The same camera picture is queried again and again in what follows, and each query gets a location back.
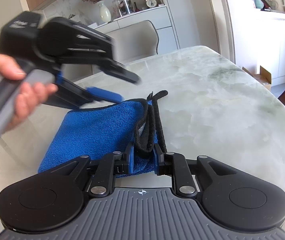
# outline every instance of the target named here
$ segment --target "floor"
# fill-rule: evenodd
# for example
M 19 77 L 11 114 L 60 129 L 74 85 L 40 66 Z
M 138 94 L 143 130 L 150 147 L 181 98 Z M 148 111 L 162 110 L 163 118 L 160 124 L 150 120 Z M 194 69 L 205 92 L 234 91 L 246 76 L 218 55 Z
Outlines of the floor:
M 271 92 L 275 97 L 279 97 L 285 91 L 285 83 L 271 87 Z

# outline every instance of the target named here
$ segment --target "vase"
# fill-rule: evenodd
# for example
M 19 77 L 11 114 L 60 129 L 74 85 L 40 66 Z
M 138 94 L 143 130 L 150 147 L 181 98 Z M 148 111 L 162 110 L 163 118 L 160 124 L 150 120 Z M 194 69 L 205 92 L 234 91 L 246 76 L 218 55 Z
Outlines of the vase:
M 105 0 L 101 0 L 97 2 L 97 4 L 99 5 L 99 14 L 100 14 L 101 20 L 104 23 L 110 22 L 112 20 L 112 15 L 105 5 Z

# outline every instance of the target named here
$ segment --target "white kettle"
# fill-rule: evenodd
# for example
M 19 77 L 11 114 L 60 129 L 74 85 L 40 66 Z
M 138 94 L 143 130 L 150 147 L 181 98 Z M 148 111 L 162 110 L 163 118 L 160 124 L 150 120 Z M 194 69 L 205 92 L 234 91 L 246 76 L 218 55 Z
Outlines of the white kettle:
M 274 1 L 275 1 L 275 10 L 284 12 L 285 0 L 274 0 Z

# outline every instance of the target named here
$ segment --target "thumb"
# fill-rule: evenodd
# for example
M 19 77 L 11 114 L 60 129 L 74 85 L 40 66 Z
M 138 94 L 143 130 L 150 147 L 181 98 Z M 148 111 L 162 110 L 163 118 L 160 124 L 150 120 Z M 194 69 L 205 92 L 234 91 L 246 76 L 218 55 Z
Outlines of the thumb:
M 21 80 L 26 76 L 26 73 L 12 57 L 3 54 L 0 54 L 0 73 L 12 80 Z

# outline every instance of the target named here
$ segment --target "table top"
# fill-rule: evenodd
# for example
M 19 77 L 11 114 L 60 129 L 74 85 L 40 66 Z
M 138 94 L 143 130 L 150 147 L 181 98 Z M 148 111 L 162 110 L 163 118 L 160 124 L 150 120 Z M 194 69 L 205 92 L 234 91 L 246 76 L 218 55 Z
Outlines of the table top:
M 158 105 L 168 151 L 188 159 L 208 155 L 285 191 L 285 107 L 254 78 L 203 46 L 148 57 L 126 68 L 141 77 L 139 85 L 103 73 L 77 84 L 110 90 L 125 99 L 167 90 Z M 66 109 L 41 106 L 2 136 L 0 190 L 37 172 L 66 113 Z M 116 185 L 170 187 L 171 178 L 141 174 L 118 179 Z

